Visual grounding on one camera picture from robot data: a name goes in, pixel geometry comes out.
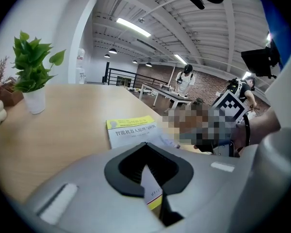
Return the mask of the dark desk white legs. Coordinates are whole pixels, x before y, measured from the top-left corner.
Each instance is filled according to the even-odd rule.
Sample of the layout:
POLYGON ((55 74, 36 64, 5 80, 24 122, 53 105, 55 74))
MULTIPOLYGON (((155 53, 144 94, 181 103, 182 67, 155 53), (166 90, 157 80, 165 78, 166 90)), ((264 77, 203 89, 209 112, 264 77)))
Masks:
POLYGON ((156 92, 153 106, 156 105, 156 101, 157 101, 159 94, 174 101, 174 104, 172 106, 172 110, 175 110, 179 103, 184 103, 184 104, 190 105, 193 102, 191 99, 189 99, 187 97, 183 97, 183 96, 179 95, 178 93, 171 92, 171 91, 168 91, 166 89, 159 88, 158 86, 154 86, 152 84, 146 84, 146 83, 142 83, 142 87, 141 87, 140 95, 139 95, 139 100, 142 100, 142 97, 143 97, 143 94, 144 94, 146 88, 156 92))

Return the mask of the light wood table white legs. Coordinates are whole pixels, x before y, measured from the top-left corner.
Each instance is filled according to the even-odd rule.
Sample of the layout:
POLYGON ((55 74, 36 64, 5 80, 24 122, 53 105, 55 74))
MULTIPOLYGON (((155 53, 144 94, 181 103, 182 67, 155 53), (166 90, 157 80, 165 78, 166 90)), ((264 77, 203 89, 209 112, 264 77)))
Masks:
POLYGON ((25 102, 0 124, 0 190, 23 203, 40 184, 70 163, 110 149, 106 121, 162 117, 120 86, 48 85, 46 107, 31 114, 25 102))

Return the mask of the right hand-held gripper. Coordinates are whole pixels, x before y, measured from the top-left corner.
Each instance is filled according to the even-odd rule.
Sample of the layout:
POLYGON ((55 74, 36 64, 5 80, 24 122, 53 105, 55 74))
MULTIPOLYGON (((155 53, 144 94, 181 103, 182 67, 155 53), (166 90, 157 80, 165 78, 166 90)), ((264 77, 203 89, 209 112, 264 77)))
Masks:
POLYGON ((204 153, 225 157, 239 157, 231 139, 240 120, 244 123, 245 146, 250 143, 250 124, 246 115, 248 109, 240 99, 226 91, 208 110, 203 111, 201 127, 196 129, 194 145, 204 153))

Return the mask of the black metal railing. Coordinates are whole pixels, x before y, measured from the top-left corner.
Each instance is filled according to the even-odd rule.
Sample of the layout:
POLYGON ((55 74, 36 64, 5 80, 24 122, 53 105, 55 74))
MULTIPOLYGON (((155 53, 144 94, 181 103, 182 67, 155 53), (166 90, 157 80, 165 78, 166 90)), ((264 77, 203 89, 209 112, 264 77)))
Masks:
POLYGON ((107 85, 125 86, 128 88, 141 88, 143 83, 160 86, 168 85, 168 82, 151 78, 142 74, 120 70, 116 68, 107 68, 102 82, 107 85))

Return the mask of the dark wooden organizer box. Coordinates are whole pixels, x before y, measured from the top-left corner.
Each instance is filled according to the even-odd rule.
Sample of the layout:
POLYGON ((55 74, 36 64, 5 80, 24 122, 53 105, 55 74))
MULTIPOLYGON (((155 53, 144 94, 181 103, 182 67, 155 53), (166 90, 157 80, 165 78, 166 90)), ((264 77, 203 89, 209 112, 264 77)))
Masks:
POLYGON ((23 94, 14 90, 14 85, 15 83, 10 80, 2 88, 0 100, 4 107, 13 107, 23 100, 23 94))

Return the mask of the ceiling tube light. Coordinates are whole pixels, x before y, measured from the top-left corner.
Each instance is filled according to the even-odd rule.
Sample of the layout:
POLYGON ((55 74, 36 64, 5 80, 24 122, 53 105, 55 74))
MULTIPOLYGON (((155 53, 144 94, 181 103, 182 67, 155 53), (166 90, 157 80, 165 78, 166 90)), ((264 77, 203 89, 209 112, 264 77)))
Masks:
POLYGON ((128 27, 129 29, 132 29, 132 30, 142 34, 145 37, 150 37, 151 36, 151 34, 149 32, 145 31, 144 29, 142 29, 142 28, 136 26, 135 24, 133 24, 133 23, 131 23, 129 21, 126 21, 126 20, 124 20, 122 18, 118 18, 116 20, 116 22, 121 24, 121 25, 123 25, 123 26, 128 27))
POLYGON ((184 61, 184 59, 182 57, 180 57, 178 54, 174 55, 181 63, 183 63, 184 65, 187 65, 186 61, 184 61))

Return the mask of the white and yellow book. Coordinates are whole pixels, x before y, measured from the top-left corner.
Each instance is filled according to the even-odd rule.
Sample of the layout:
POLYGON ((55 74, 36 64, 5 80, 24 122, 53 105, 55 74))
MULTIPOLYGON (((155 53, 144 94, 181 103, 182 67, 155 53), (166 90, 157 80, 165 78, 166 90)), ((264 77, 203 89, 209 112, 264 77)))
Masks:
MULTIPOLYGON (((112 149, 132 144, 138 145, 142 142, 180 148, 173 138, 163 133, 151 116, 107 120, 106 127, 112 149)), ((154 177, 148 164, 142 164, 139 173, 141 174, 139 183, 145 189, 144 200, 148 208, 158 214, 162 203, 162 189, 158 184, 158 179, 154 177)))

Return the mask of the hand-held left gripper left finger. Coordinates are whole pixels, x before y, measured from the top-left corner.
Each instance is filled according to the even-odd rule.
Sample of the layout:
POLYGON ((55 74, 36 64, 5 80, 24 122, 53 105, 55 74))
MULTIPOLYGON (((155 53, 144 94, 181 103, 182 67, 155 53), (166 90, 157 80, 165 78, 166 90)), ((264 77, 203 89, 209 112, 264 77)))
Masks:
POLYGON ((39 185, 25 208, 51 233, 159 233, 165 226, 144 198, 114 190, 104 175, 109 160, 127 145, 88 155, 39 185))

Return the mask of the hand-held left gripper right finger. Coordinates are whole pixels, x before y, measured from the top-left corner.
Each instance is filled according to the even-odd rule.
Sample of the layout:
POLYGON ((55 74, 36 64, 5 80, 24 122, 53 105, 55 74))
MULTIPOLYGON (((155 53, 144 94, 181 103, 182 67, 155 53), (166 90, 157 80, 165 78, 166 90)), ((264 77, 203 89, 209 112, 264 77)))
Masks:
POLYGON ((159 217, 149 233, 246 233, 281 201, 281 148, 249 146, 240 158, 192 153, 147 144, 163 181, 159 217))

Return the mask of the black tablet screen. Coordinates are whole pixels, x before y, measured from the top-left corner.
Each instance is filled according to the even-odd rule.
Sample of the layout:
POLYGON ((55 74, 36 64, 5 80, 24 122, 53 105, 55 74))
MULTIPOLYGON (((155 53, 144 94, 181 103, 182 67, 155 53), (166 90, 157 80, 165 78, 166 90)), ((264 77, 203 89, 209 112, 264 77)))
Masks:
POLYGON ((281 58, 273 40, 270 41, 270 46, 264 49, 241 52, 241 57, 249 71, 257 77, 277 78, 272 74, 271 67, 281 64, 281 58))

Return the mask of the green potted plant white pot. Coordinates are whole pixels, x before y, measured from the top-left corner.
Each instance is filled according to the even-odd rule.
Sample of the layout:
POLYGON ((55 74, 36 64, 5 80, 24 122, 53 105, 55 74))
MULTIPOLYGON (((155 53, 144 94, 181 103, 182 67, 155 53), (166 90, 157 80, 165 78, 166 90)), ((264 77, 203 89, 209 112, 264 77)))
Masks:
POLYGON ((49 58, 50 67, 44 67, 44 59, 51 53, 51 43, 41 43, 20 31, 14 38, 13 50, 15 61, 13 68, 17 70, 17 80, 13 89, 22 93, 29 112, 33 115, 45 110, 45 85, 54 78, 50 75, 53 66, 60 66, 65 57, 65 50, 55 53, 49 58))

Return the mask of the person's right forearm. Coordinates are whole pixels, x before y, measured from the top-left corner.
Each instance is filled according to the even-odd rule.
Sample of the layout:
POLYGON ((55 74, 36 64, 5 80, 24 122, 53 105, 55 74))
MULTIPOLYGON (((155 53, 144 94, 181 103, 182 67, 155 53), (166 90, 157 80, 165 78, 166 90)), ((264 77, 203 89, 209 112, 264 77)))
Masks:
POLYGON ((274 110, 270 107, 263 115, 249 120, 250 145, 259 144, 262 139, 281 129, 274 110))

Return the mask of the white water dispenser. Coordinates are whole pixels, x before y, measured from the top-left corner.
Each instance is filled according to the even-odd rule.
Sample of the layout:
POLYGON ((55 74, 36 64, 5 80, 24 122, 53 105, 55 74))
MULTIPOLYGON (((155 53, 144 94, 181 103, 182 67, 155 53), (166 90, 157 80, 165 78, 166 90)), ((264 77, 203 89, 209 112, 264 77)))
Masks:
POLYGON ((76 83, 77 84, 85 84, 85 70, 82 67, 84 56, 85 56, 85 50, 82 48, 79 48, 77 61, 76 61, 76 83))

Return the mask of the person's blue shirt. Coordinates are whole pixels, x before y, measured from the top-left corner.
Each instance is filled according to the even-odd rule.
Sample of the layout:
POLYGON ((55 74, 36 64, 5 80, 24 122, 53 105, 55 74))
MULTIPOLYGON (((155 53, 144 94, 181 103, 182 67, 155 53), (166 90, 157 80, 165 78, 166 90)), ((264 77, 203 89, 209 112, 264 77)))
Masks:
POLYGON ((280 69, 288 62, 291 55, 291 31, 288 23, 271 0, 260 0, 268 23, 271 39, 280 55, 280 69))

